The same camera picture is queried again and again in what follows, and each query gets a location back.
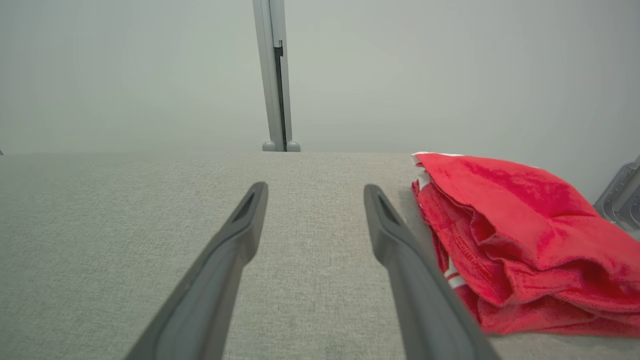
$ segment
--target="gray fabric surface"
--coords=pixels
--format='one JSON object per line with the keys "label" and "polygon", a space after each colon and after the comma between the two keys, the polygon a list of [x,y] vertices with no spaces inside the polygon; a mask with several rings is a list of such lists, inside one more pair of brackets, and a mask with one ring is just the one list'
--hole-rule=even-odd
{"label": "gray fabric surface", "polygon": [[[247,188],[269,184],[227,359],[402,359],[362,188],[427,229],[407,154],[0,157],[0,359],[121,359]],[[430,251],[430,244],[424,248]],[[492,339],[504,359],[638,359],[640,341]]]}

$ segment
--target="folded towel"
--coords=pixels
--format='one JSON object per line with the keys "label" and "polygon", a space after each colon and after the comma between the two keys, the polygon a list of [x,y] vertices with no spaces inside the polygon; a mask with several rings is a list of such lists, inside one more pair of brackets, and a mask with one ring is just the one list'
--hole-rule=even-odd
{"label": "folded towel", "polygon": [[413,159],[438,265],[486,332],[640,337],[640,243],[574,187],[508,161]]}

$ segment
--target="red cloth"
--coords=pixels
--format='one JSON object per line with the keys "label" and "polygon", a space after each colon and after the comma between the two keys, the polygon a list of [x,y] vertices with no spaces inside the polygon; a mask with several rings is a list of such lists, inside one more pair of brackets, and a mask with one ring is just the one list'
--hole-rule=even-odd
{"label": "red cloth", "polygon": [[640,337],[640,243],[549,172],[414,154],[438,264],[481,327]]}

